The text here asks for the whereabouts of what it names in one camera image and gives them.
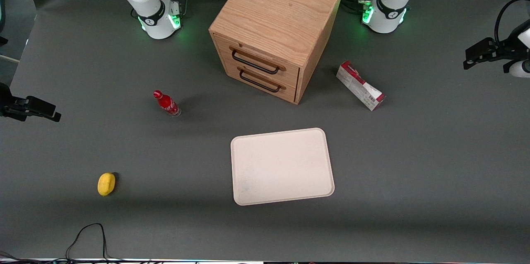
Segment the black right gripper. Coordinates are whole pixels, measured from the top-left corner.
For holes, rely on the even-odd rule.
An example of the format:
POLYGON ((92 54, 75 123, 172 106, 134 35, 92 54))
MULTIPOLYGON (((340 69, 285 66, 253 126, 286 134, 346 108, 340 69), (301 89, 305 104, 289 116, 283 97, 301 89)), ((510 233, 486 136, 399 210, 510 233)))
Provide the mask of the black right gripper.
MULTIPOLYGON (((19 99, 12 95, 10 87, 5 83, 0 83, 0 116, 24 122, 28 115, 25 113, 23 105, 19 104, 19 99)), ((49 120, 59 122, 61 113, 55 112, 49 120)))

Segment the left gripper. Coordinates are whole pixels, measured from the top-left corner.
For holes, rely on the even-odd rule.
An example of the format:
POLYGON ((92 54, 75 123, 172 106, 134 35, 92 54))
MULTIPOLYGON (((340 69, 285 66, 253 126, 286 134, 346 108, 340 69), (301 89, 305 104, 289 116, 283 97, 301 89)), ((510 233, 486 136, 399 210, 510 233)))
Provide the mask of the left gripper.
MULTIPOLYGON (((509 60, 502 67, 504 73, 509 74, 529 74, 530 73, 530 51, 529 47, 519 39, 505 39, 495 41, 497 56, 500 59, 509 60)), ((469 70, 473 66, 481 63, 481 60, 465 60, 463 69, 469 70)))

